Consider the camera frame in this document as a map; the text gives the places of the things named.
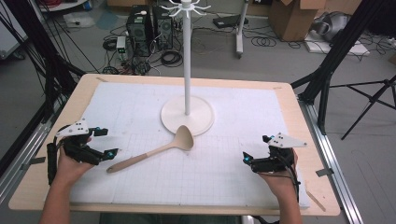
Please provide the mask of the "metal rail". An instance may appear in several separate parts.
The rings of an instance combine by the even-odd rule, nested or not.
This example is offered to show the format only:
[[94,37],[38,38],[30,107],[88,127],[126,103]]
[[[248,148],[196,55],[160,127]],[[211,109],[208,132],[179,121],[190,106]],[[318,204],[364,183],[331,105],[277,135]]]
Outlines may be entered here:
[[26,172],[21,170],[21,165],[35,158],[51,128],[52,124],[50,122],[40,122],[27,134],[27,139],[22,141],[21,150],[0,177],[0,205],[5,202],[11,191],[17,187],[18,182]]
[[318,154],[322,160],[324,168],[332,168],[332,175],[325,175],[330,180],[332,189],[337,199],[337,207],[346,218],[348,224],[364,224],[361,213],[348,187],[343,171],[333,151],[331,142],[326,134],[323,134],[317,125],[318,112],[313,105],[299,102],[299,106],[304,114],[308,128],[312,132],[314,142],[318,149]]

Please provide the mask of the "black tripod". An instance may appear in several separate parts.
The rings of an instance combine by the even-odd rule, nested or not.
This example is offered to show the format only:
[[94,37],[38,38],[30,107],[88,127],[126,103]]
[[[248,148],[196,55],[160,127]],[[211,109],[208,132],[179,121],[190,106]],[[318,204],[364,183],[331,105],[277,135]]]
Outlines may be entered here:
[[[362,90],[359,90],[359,86],[369,86],[381,84],[381,88],[373,94],[366,93]],[[348,84],[340,84],[340,85],[332,85],[331,88],[348,88],[359,95],[362,95],[368,100],[367,105],[363,108],[362,112],[359,114],[357,119],[352,123],[352,125],[348,128],[348,130],[341,137],[342,140],[345,140],[350,133],[354,130],[354,128],[358,125],[358,123],[364,118],[364,116],[369,112],[369,110],[375,105],[380,104],[385,107],[388,107],[392,110],[396,111],[396,75],[394,75],[391,79],[383,79],[378,81],[368,81],[368,82],[358,82],[358,83],[348,83]],[[391,90],[391,95],[393,99],[393,104],[386,103],[380,99],[380,97],[387,91]]]

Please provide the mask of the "wooden table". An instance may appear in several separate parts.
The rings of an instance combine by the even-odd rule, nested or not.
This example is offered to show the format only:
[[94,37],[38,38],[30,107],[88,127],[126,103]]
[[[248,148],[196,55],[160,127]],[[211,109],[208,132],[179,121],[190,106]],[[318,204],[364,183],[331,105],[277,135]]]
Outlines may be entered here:
[[[149,77],[88,74],[82,77],[72,92],[64,109],[52,126],[43,132],[45,137],[37,142],[34,159],[44,157],[46,144],[52,141],[55,131],[79,119],[88,106],[96,87],[101,83],[153,84],[160,86],[182,86],[181,77]],[[242,88],[274,91],[281,107],[287,131],[292,136],[305,140],[307,148],[299,149],[298,165],[305,177],[309,208],[302,211],[305,216],[330,217],[340,214],[336,194],[326,176],[318,176],[317,171],[325,167],[321,158],[320,142],[325,139],[315,130],[316,124],[310,120],[309,108],[297,100],[290,84],[284,82],[246,81],[230,79],[194,78],[191,85],[196,87],[221,87],[240,90]],[[39,211],[49,189],[47,164],[43,161],[25,168],[25,174],[9,199],[7,206],[15,211]],[[73,203],[71,209],[84,212],[142,212],[163,214],[198,215],[275,215],[275,209],[247,205],[138,205],[121,203]]]

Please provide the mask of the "white hook rack stand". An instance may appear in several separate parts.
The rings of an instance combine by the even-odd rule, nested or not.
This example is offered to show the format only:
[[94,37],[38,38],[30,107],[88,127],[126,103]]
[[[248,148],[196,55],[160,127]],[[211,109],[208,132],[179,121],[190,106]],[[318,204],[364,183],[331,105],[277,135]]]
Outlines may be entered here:
[[161,119],[164,127],[176,133],[177,128],[185,125],[193,136],[207,132],[214,123],[215,113],[211,104],[205,99],[191,94],[191,13],[204,16],[207,7],[198,7],[200,0],[180,0],[179,3],[169,0],[171,7],[163,7],[168,11],[174,10],[171,17],[182,16],[183,32],[183,74],[184,96],[176,97],[166,102],[161,111]]

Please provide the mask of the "beige ladle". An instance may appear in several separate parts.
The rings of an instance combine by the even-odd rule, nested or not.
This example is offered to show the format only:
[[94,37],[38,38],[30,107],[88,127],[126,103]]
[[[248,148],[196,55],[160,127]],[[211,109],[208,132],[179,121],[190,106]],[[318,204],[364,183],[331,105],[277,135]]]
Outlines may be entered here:
[[166,144],[162,147],[158,147],[156,149],[153,149],[153,150],[143,153],[141,155],[131,157],[125,161],[118,162],[118,163],[108,167],[106,169],[106,171],[109,174],[116,173],[116,172],[121,171],[125,168],[128,168],[136,163],[139,163],[149,157],[152,157],[158,153],[164,152],[167,149],[176,147],[181,150],[188,151],[188,150],[192,149],[193,145],[194,145],[194,141],[193,141],[193,136],[191,134],[191,131],[189,130],[189,128],[187,126],[181,125],[177,129],[174,139],[169,144]]

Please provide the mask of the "white flat board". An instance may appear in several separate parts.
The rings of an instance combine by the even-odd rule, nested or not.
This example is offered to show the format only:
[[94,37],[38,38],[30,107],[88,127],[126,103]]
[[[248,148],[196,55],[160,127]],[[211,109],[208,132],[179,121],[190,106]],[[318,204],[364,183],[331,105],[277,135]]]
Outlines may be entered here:
[[[326,41],[320,35],[317,35],[314,32],[311,32],[306,36],[304,43],[310,53],[327,54],[332,49],[330,42]],[[357,41],[349,50],[348,54],[355,56],[365,56],[369,55],[370,52],[360,41]]]

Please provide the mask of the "black computer tower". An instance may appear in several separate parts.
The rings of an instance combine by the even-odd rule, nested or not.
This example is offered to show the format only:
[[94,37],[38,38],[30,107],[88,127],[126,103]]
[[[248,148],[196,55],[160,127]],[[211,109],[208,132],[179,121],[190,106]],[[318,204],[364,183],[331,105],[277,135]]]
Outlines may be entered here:
[[133,5],[126,22],[134,55],[148,57],[149,42],[153,39],[149,6]]
[[173,47],[173,21],[169,12],[159,6],[152,9],[154,34],[159,49],[171,49]]

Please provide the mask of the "person's left hand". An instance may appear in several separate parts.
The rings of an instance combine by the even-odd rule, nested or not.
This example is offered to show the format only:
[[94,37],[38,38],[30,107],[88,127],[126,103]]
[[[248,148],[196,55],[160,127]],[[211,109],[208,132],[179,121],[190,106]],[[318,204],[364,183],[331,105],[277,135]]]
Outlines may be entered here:
[[93,167],[86,162],[78,162],[64,152],[64,147],[60,146],[60,156],[58,160],[57,173],[52,181],[52,186],[71,188],[83,175]]

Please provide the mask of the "white grid mat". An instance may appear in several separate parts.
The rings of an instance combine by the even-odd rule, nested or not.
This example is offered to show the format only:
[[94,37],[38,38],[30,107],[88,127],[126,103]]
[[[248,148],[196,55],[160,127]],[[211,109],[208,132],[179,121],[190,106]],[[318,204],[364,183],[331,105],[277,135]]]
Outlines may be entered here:
[[[245,153],[268,157],[262,137],[288,130],[275,91],[194,87],[191,93],[209,102],[215,116],[207,132],[195,135],[192,150],[172,148],[114,174],[104,161],[77,182],[72,202],[276,207],[271,190],[243,162]],[[82,117],[108,134],[93,138],[91,147],[117,148],[113,161],[120,162],[169,143],[174,136],[160,112],[183,97],[181,86],[99,84]]]

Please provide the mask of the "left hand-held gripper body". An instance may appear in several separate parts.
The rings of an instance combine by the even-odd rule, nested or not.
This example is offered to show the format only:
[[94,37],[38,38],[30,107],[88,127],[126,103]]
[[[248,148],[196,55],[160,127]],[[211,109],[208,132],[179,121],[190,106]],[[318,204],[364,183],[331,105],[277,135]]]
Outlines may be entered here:
[[62,127],[56,134],[63,141],[64,152],[70,158],[78,162],[87,162],[98,165],[101,162],[103,152],[90,148],[87,143],[91,137],[89,127],[85,119]]

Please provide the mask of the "person's right hand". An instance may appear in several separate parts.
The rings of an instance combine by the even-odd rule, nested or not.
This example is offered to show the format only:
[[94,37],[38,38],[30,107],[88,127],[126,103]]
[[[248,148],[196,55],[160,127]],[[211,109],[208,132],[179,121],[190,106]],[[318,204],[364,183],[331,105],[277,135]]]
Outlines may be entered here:
[[297,196],[295,165],[289,165],[285,171],[275,173],[259,173],[259,176],[266,182],[274,195],[281,193],[291,193]]

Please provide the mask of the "white stand leg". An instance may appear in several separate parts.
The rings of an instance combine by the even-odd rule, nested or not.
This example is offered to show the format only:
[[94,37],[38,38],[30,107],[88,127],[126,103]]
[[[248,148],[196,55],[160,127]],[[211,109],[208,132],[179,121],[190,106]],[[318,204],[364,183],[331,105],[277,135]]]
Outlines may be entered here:
[[239,24],[236,29],[235,35],[235,46],[236,46],[236,56],[238,59],[242,58],[244,47],[243,47],[243,28],[245,24],[245,18],[248,12],[248,0],[244,0],[244,5],[242,7],[240,16],[239,16]]

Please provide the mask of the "black flat device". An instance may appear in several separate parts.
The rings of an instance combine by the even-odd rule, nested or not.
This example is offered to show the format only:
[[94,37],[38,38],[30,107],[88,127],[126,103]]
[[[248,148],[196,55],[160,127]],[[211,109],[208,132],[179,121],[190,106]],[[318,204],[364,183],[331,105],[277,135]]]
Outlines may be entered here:
[[229,28],[229,27],[238,27],[240,25],[241,16],[233,15],[221,18],[215,18],[213,20],[214,25],[219,28]]

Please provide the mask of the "thin wooden stick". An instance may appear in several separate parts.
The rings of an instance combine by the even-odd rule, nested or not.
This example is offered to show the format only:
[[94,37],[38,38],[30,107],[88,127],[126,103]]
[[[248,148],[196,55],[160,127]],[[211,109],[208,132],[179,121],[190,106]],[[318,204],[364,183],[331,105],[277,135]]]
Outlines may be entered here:
[[326,212],[325,206],[309,190],[306,191],[306,194],[323,212]]

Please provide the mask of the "black frame stand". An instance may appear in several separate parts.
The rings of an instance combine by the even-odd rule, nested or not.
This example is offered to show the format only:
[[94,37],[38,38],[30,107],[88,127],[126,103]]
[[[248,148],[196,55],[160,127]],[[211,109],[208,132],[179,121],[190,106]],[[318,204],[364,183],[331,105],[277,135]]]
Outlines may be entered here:
[[303,101],[306,105],[312,105],[316,97],[320,95],[317,125],[322,134],[326,133],[325,120],[333,73],[345,59],[366,27],[373,21],[380,10],[391,1],[392,0],[361,0],[361,3],[347,23],[346,28],[332,44],[332,48],[320,66],[311,74],[291,83],[293,89],[303,86],[304,84],[307,85],[304,91],[298,95],[298,99]]
[[7,6],[8,11],[35,47],[37,54],[31,51],[20,33],[11,24],[11,20],[0,13],[0,22],[5,25],[6,29],[28,54],[37,74],[45,79],[43,88],[45,103],[40,107],[40,111],[44,121],[47,121],[57,113],[56,101],[61,96],[70,96],[77,86],[78,83],[74,80],[73,74],[82,77],[85,72],[61,56],[29,0],[0,0],[0,6]]

